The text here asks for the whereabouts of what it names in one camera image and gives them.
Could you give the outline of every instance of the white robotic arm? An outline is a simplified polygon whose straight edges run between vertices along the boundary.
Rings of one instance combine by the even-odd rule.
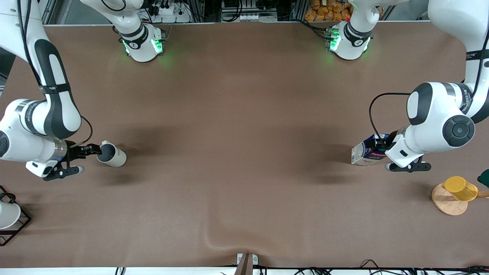
[[[397,5],[409,0],[348,0],[354,6],[349,22],[340,22],[332,28],[338,29],[339,39],[330,44],[329,50],[338,57],[353,60],[367,50],[372,30],[379,19],[377,6]]]
[[[165,33],[143,23],[137,15],[143,0],[80,0],[107,18],[122,37],[126,52],[138,62],[147,62],[163,54]]]
[[[475,123],[489,115],[489,1],[430,0],[428,15],[467,50],[464,83],[426,82],[407,100],[410,125],[393,133],[388,170],[407,167],[426,153],[460,148],[472,140]]]
[[[0,121],[0,159],[27,162],[26,168],[45,180],[49,174],[54,179],[81,173],[83,168],[69,167],[69,161],[98,151],[64,140],[80,128],[81,117],[58,50],[44,32],[37,1],[3,0],[0,25],[0,46],[31,65],[45,96],[17,99],[7,106]],[[61,161],[68,162],[66,169]],[[54,167],[60,174],[52,175]]]

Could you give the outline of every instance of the mug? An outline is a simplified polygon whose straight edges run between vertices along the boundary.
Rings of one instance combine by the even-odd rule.
[[[112,167],[121,167],[126,163],[126,153],[121,149],[117,148],[114,144],[110,143],[108,140],[104,140],[100,146],[102,153],[97,155],[98,161],[105,163]]]
[[[3,197],[9,197],[8,203],[2,202]],[[15,195],[11,193],[0,194],[0,229],[9,228],[18,221],[21,216],[21,207],[15,203]]]

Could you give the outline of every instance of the table surface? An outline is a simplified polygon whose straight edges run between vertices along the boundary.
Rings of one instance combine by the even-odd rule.
[[[0,249],[0,266],[218,266],[239,252],[274,267],[487,263],[488,202],[450,217],[429,199],[448,177],[474,183],[487,168],[487,121],[467,146],[427,155],[430,172],[349,164],[373,133],[374,96],[464,78],[463,45],[430,23],[380,23],[355,61],[298,23],[178,25],[164,56],[143,64],[109,26],[46,32],[91,142],[119,144],[128,160],[77,160],[84,174],[52,182],[2,161],[1,184],[33,220]],[[17,59],[1,110],[42,97]],[[408,123],[405,103],[378,100],[381,132]]]

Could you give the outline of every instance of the black mug handle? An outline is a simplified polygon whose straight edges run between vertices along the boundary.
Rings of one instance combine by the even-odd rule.
[[[1,200],[3,199],[3,197],[5,197],[5,196],[7,196],[7,197],[9,197],[9,198],[10,198],[10,201],[9,201],[8,203],[10,203],[10,204],[15,203],[15,195],[14,195],[14,194],[12,194],[12,193],[1,193],[1,194],[0,194],[0,201],[1,201]]]

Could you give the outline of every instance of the wooden round base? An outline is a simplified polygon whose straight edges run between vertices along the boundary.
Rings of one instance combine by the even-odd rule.
[[[439,211],[450,216],[463,214],[468,206],[467,202],[455,200],[450,192],[443,189],[441,183],[431,191],[431,200]]]

